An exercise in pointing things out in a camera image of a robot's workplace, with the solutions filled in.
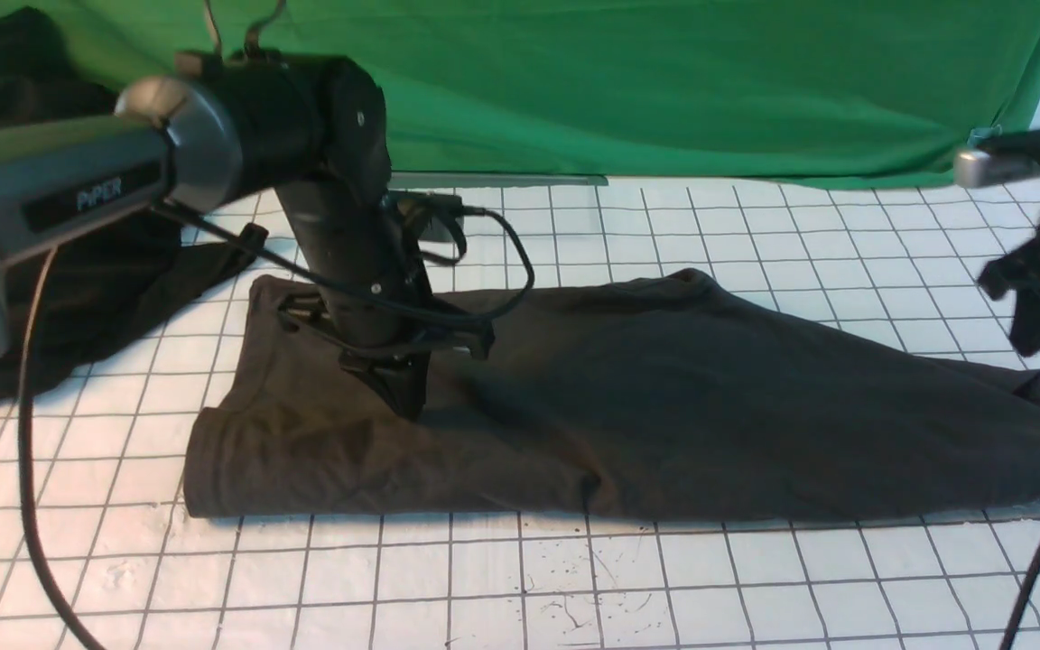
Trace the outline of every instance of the green screen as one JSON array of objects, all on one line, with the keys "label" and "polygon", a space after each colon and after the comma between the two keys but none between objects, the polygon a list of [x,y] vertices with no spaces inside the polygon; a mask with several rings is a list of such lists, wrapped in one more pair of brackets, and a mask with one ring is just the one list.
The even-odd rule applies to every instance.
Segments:
[{"label": "green screen", "polygon": [[[0,0],[121,86],[208,49],[200,0]],[[213,0],[236,48],[269,0]],[[948,182],[1040,98],[1040,0],[291,0],[265,46],[356,58],[400,172]]]}]

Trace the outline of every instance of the black cloth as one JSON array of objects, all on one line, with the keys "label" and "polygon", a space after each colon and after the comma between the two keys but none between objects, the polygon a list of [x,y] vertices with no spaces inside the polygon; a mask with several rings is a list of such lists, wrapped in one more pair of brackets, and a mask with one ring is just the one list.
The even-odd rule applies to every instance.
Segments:
[{"label": "black cloth", "polygon": [[[197,517],[569,511],[847,521],[1040,498],[1040,371],[924,359],[697,270],[532,291],[487,362],[436,354],[417,423],[252,287],[234,386],[194,421]],[[449,293],[483,311],[504,291]]]},{"label": "black cloth", "polygon": [[[106,87],[75,77],[45,14],[22,9],[0,18],[0,128],[107,114],[115,100]],[[267,231],[249,226],[243,235],[263,243]],[[253,262],[255,256],[227,243],[182,246],[181,226],[149,211],[66,243],[47,278],[34,391],[111,357]],[[17,394],[18,350],[42,264],[40,256],[5,271],[11,348],[0,358],[0,399]]]}]

